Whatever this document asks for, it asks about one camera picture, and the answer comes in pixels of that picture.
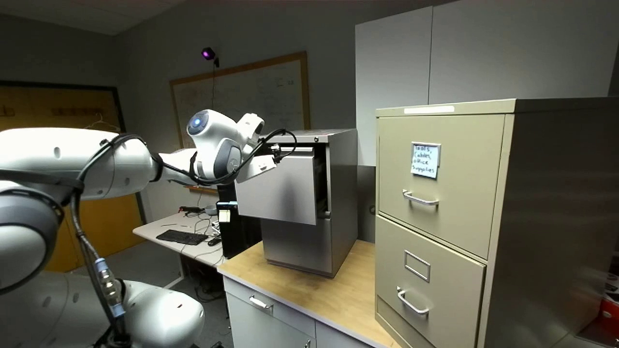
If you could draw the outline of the silver open drawer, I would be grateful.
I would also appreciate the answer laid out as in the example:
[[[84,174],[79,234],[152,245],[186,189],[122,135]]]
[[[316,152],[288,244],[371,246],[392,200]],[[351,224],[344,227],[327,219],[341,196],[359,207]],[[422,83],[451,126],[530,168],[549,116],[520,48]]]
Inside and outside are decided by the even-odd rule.
[[[235,191],[242,216],[315,225],[329,215],[325,148],[298,147]]]

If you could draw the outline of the silver file cabinet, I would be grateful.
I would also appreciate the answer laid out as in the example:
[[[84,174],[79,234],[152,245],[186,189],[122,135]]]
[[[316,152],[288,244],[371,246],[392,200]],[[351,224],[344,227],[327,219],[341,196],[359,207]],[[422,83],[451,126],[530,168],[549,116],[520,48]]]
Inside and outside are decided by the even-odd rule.
[[[331,220],[332,256],[338,273],[358,237],[357,227],[357,134],[353,129],[295,130],[291,136],[276,136],[286,157],[298,147],[324,147],[327,169],[327,202]]]

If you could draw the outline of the silver closed drawer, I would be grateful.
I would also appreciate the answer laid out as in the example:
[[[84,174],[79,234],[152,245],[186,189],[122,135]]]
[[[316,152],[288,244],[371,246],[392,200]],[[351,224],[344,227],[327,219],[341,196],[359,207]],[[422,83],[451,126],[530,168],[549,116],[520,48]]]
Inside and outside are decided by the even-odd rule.
[[[334,277],[331,220],[316,225],[261,220],[265,259],[278,266]]]

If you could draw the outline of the grey counter drawer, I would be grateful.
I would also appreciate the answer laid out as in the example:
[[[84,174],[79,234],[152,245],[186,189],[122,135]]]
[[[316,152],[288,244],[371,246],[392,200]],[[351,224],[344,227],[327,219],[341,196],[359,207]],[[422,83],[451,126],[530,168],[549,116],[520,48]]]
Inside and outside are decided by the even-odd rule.
[[[281,322],[284,322],[288,326],[295,328],[303,332],[304,334],[309,335],[312,338],[316,337],[316,323],[315,319],[312,319],[310,316],[301,313],[291,306],[283,304],[278,300],[275,300],[260,291],[254,290],[248,286],[245,286],[241,282],[236,280],[232,280],[227,276],[223,277],[224,287],[230,295],[240,299],[241,302],[250,306],[250,308],[257,310],[259,313],[263,313],[270,317],[271,319],[278,319]],[[249,302],[250,295],[255,294],[256,296],[262,295],[268,297],[274,301],[273,311],[263,311],[256,307],[254,307]]]

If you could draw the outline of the grey counter cabinet door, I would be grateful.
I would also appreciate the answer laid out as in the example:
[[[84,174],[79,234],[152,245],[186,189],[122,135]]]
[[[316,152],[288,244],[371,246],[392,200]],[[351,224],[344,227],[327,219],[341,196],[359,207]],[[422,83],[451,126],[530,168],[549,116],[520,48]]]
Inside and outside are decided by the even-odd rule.
[[[265,314],[234,295],[226,295],[234,348],[317,348],[315,339]]]

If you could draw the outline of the beige drawer with paper label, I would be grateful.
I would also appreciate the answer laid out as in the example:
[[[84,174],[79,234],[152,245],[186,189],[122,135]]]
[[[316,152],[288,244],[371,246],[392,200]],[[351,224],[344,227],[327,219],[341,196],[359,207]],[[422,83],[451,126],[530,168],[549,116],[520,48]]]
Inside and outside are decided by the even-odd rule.
[[[380,212],[487,258],[504,125],[504,115],[378,119]],[[411,142],[442,145],[436,180],[411,174]],[[403,189],[440,204],[409,202]]]

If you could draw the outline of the beige file cabinet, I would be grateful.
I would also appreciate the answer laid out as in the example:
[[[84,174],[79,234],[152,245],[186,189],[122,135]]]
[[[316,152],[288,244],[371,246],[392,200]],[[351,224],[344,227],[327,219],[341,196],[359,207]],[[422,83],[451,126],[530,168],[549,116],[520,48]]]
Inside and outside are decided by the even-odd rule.
[[[504,115],[475,348],[554,348],[598,315],[619,239],[619,97],[392,107],[381,117]]]

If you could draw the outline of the wood framed whiteboard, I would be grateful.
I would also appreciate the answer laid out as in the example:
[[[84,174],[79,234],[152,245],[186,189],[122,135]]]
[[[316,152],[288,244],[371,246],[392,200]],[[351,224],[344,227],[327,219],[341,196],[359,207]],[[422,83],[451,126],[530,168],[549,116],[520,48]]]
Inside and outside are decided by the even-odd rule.
[[[260,140],[311,125],[305,52],[170,82],[181,150],[166,180],[207,187],[245,181],[276,165]]]

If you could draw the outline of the black computer tower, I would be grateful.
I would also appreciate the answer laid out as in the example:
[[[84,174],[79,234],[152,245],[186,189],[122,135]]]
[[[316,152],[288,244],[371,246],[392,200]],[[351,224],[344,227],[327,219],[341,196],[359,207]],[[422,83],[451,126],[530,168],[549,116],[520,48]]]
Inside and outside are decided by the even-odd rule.
[[[258,218],[242,216],[235,185],[219,185],[216,203],[223,256],[231,259],[262,240]]]

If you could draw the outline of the black keyboard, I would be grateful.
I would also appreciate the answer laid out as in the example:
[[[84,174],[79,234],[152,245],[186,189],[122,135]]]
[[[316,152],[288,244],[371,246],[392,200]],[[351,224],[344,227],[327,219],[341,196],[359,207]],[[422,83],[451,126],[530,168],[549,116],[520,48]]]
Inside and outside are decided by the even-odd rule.
[[[209,236],[200,233],[182,232],[168,229],[167,231],[164,231],[163,233],[157,235],[156,238],[157,240],[162,240],[166,242],[179,243],[188,246],[197,246],[198,244],[206,241]]]

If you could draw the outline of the white desk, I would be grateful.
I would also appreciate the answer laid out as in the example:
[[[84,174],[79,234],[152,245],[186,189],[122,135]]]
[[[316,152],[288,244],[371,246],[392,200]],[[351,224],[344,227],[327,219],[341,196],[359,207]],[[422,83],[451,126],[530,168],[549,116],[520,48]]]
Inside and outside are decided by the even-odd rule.
[[[135,235],[141,236],[146,240],[152,241],[177,252],[179,255],[186,256],[190,259],[204,263],[208,266],[218,267],[228,261],[223,256],[222,245],[219,243],[215,246],[209,246],[208,241],[212,240],[214,230],[212,223],[217,219],[208,216],[207,214],[187,214],[186,212],[178,212],[172,216],[156,220],[141,227],[133,229]],[[167,230],[175,230],[180,232],[188,232],[193,235],[205,235],[207,240],[195,246],[188,246],[181,243],[169,242],[157,239],[157,236]]]

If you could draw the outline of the handwritten paper label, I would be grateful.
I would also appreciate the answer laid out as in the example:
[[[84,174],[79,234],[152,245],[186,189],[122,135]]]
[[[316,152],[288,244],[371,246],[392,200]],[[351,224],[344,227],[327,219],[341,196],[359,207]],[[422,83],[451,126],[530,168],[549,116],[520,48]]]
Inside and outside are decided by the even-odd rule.
[[[411,142],[411,174],[436,180],[441,153],[442,145],[440,144]]]

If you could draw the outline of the orange door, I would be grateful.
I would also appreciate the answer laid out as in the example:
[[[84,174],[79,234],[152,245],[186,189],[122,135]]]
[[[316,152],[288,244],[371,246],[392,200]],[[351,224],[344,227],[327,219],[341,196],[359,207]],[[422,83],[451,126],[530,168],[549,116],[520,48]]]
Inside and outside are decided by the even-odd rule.
[[[114,90],[0,82],[0,131],[28,127],[91,127],[122,132],[125,124]],[[143,223],[136,194],[82,201],[80,222],[100,256],[110,256],[142,242],[132,232]]]

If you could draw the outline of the red box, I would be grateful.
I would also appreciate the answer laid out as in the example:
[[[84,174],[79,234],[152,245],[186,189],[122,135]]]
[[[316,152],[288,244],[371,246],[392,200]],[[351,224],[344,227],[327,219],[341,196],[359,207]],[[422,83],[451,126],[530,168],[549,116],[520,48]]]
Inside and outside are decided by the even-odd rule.
[[[608,332],[619,336],[619,275],[608,273],[598,322]]]

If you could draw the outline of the grey wall cabinets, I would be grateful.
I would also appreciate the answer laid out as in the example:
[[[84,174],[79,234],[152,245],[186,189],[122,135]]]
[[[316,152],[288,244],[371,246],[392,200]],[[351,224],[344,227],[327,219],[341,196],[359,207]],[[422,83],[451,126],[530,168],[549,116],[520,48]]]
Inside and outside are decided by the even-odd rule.
[[[354,29],[358,163],[380,108],[609,93],[619,0],[458,0]]]

